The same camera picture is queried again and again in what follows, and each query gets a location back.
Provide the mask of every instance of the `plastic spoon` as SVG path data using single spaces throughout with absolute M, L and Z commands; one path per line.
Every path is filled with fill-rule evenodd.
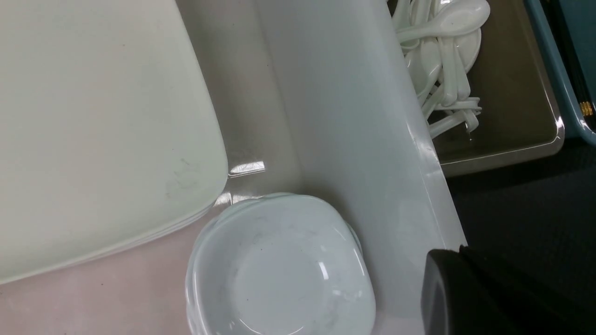
M 437 107 L 437 105 L 443 100 L 443 90 L 444 86 L 439 86 L 439 88 L 437 88 L 437 90 L 434 93 L 432 93 L 432 95 L 428 99 L 426 99 L 426 101 L 422 105 L 422 115 L 424 115 L 424 118 L 426 120 L 429 119 L 429 116 L 434 111 L 434 108 Z
M 395 7 L 395 12 L 391 18 L 391 21 L 393 22 L 393 28 L 396 31 L 411 27 L 409 20 L 409 8 L 409 0 L 398 0 L 398 4 Z M 400 46 L 405 50 L 415 49 L 420 43 L 418 39 L 415 39 L 414 41 L 405 41 L 404 43 L 402 43 L 400 39 L 398 39 L 398 41 Z
M 471 109 L 471 110 L 482 110 L 482 107 L 478 106 L 480 98 L 467 98 L 463 101 L 456 101 L 453 105 L 445 107 L 442 105 L 435 106 L 434 110 L 458 110 L 458 109 Z
M 452 37 L 439 38 L 443 60 L 443 106 L 451 106 L 457 100 L 458 76 L 455 68 L 455 47 Z
M 458 110 L 453 115 L 444 117 L 429 126 L 430 137 L 435 138 L 440 134 L 465 122 L 466 132 L 471 132 L 478 127 L 478 119 L 471 110 Z
M 432 0 L 416 0 L 410 6 L 410 23 L 417 26 L 428 22 Z
M 459 0 L 448 4 L 432 20 L 397 31 L 400 42 L 427 36 L 453 37 L 480 28 L 488 19 L 491 8 L 486 0 Z
M 471 88 L 470 82 L 468 81 L 468 75 L 464 68 L 464 63 L 461 60 L 460 53 L 455 49 L 454 46 L 454 58 L 455 58 L 455 76 L 457 79 L 457 99 L 466 100 L 470 97 Z
M 439 43 L 436 39 L 423 39 L 420 45 L 420 57 L 422 68 L 426 74 L 426 84 L 422 90 L 417 92 L 418 103 L 422 106 L 441 73 L 441 55 L 439 52 Z

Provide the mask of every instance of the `teal tray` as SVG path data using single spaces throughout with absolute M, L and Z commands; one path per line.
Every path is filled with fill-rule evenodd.
M 563 123 L 566 126 L 565 137 L 581 137 L 587 143 L 596 147 L 596 133 L 588 127 L 583 119 L 578 99 L 573 92 L 571 80 L 563 64 L 563 59 L 555 43 L 540 0 L 524 0 L 524 3 L 561 111 Z

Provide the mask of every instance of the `white plate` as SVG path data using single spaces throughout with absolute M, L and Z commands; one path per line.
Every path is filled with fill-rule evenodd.
M 266 198 L 212 221 L 187 274 L 195 334 L 369 334 L 375 300 L 350 229 L 308 196 Z
M 227 162 L 174 0 L 0 2 L 0 283 L 197 219 Z

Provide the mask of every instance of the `spoon handle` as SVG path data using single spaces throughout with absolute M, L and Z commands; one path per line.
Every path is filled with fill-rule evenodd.
M 439 38 L 439 49 L 443 60 L 443 85 L 445 93 L 442 105 L 449 107 L 457 100 L 457 72 L 453 38 Z
M 468 81 L 468 75 L 465 72 L 464 62 L 461 60 L 460 52 L 457 48 L 454 48 L 455 55 L 455 70 L 457 77 L 457 99 L 466 100 L 470 97 L 470 82 Z
M 423 38 L 426 36 L 432 36 L 434 34 L 433 26 L 428 22 L 419 24 L 417 26 L 411 26 L 402 28 L 396 31 L 396 35 L 399 43 L 411 41 L 413 39 Z
M 429 126 L 430 138 L 435 138 L 463 122 L 465 122 L 465 118 L 461 110 L 457 111 L 453 115 L 444 117 L 443 119 L 440 119 Z
M 412 13 L 413 16 L 413 26 L 417 26 L 419 24 L 423 24 L 428 22 L 429 14 L 430 14 L 430 4 L 432 0 L 417 0 L 416 2 L 416 12 Z
M 398 4 L 395 7 L 395 12 L 393 13 L 393 17 L 391 21 L 393 22 L 393 28 L 395 30 L 409 27 L 409 0 L 398 0 Z
M 424 116 L 425 120 L 429 119 L 429 116 L 434 111 L 434 108 L 443 100 L 443 89 L 445 88 L 444 84 L 441 84 L 439 88 L 424 102 L 422 105 L 422 115 Z

